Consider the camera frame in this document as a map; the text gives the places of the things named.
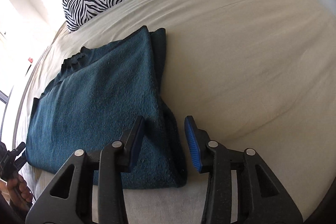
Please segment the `person's left hand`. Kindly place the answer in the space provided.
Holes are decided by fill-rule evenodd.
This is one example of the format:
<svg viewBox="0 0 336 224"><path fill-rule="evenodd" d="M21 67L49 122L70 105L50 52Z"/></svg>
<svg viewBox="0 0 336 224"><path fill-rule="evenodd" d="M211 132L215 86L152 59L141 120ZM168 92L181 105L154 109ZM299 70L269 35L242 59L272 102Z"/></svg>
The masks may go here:
<svg viewBox="0 0 336 224"><path fill-rule="evenodd" d="M6 188L10 199L17 207L23 207L33 201L33 195L27 187L25 179L20 174L17 178L9 179L6 183Z"/></svg>

